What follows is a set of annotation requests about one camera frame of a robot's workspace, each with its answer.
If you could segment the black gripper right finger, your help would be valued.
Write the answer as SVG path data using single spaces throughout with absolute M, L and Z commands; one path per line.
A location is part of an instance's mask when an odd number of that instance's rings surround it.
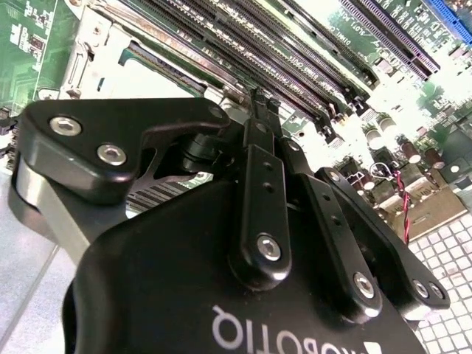
M 408 321 L 420 321 L 451 305 L 447 290 L 331 167 L 313 172 L 305 153 L 285 136 L 280 103 L 268 101 L 268 121 L 302 211 L 315 229 L 327 295 L 347 321 L 365 323 L 391 305 Z

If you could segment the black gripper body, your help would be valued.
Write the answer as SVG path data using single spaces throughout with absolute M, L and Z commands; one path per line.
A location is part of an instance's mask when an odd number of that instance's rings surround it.
M 137 215 L 86 250 L 63 303 L 67 353 L 423 353 L 389 303 L 336 310 L 316 219 L 291 211 L 292 268 L 252 291 L 228 261 L 234 187 L 212 182 Z

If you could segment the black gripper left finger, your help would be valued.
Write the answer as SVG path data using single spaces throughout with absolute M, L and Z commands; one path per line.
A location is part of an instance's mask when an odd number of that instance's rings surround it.
M 205 98 L 50 100 L 19 117 L 15 189 L 80 262 L 103 233 L 212 182 L 234 187 L 228 261 L 267 291 L 291 270 L 282 160 L 268 101 L 239 124 Z

